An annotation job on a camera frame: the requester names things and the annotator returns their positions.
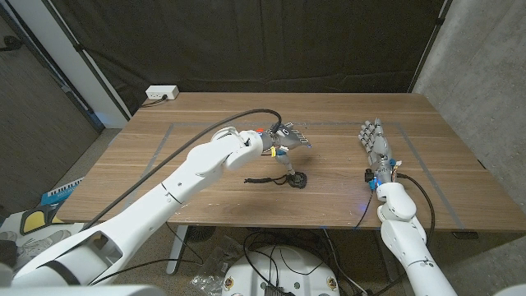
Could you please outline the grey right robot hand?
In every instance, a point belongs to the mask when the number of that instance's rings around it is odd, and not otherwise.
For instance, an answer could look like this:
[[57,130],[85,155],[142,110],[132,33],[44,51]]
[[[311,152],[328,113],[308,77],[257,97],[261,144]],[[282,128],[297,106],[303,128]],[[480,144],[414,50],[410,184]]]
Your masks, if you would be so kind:
[[402,162],[395,160],[381,120],[376,118],[373,122],[365,121],[361,125],[358,140],[367,153],[370,165],[364,177],[370,189],[376,191],[385,183],[395,182],[397,170]]

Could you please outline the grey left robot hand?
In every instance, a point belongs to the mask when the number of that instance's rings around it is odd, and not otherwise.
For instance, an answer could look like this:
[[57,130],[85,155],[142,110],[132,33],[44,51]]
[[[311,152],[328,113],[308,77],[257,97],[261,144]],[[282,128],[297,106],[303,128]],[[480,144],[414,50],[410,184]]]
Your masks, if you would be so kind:
[[280,164],[283,164],[290,175],[295,175],[288,152],[300,146],[310,147],[309,140],[298,130],[293,128],[292,123],[280,124],[275,132],[272,129],[260,133],[263,143],[263,152],[269,151],[271,156]]

